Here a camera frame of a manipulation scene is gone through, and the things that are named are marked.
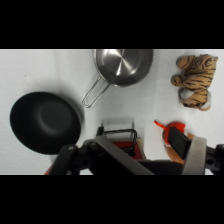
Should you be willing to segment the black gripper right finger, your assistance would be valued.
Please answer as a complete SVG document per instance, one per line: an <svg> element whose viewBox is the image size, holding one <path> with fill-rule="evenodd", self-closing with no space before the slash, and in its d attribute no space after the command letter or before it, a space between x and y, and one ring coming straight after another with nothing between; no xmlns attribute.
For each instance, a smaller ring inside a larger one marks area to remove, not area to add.
<svg viewBox="0 0 224 224"><path fill-rule="evenodd" d="M209 169L214 175L224 175L224 144L209 147L205 138L189 139L175 127L169 129L168 143L184 161L183 174L203 175Z"/></svg>

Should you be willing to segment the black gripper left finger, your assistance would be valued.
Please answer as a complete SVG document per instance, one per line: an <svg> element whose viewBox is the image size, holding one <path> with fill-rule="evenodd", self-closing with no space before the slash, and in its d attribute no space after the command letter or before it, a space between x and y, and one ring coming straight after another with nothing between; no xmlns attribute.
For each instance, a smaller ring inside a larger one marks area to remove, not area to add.
<svg viewBox="0 0 224 224"><path fill-rule="evenodd" d="M83 170L93 175L153 175L103 136L86 140L81 147L64 146L46 174L79 175Z"/></svg>

